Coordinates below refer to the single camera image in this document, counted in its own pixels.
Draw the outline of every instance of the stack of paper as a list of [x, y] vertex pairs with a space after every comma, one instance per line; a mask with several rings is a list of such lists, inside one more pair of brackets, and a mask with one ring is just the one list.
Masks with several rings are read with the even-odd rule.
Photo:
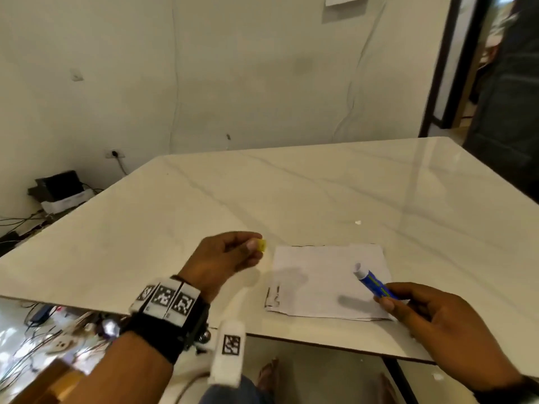
[[277, 247], [266, 310], [290, 316], [388, 319], [373, 294], [354, 276], [358, 262], [380, 281], [391, 282], [379, 245]]

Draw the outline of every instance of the blue glue stick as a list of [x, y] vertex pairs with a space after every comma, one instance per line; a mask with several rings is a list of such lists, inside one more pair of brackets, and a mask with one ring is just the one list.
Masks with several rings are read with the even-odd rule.
[[359, 262], [354, 267], [354, 275], [362, 284], [369, 288], [369, 291], [371, 291], [375, 296], [378, 296], [379, 298], [388, 296], [393, 299], [399, 299], [393, 293], [391, 293], [391, 291], [386, 288], [385, 285], [381, 283], [381, 281], [379, 281], [371, 271], [362, 267]]

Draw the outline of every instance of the hand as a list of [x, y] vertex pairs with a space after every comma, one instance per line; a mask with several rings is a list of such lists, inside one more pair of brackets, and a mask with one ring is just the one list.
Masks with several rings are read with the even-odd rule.
[[388, 297], [375, 300], [451, 377], [476, 391], [522, 381], [487, 325], [460, 296], [416, 283], [394, 282], [387, 287], [400, 299], [410, 299], [408, 305]]
[[236, 272], [255, 266], [262, 259], [257, 251], [261, 234], [233, 231], [204, 238], [179, 272], [179, 277], [200, 291], [208, 303]]

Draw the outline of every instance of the yellow cap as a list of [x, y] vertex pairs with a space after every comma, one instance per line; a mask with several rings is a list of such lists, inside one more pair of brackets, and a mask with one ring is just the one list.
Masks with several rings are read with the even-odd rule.
[[257, 251], [260, 251], [260, 252], [266, 251], [266, 240], [258, 240]]

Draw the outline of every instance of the table top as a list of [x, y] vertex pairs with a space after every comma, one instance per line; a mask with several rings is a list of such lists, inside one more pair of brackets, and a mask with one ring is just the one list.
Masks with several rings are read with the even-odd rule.
[[212, 326], [236, 317], [262, 337], [430, 360], [398, 323], [264, 311], [277, 245], [371, 242], [394, 280], [461, 295], [539, 376], [539, 208], [447, 138], [155, 158], [0, 258], [0, 295], [126, 313], [228, 230], [263, 233], [268, 251], [223, 287]]

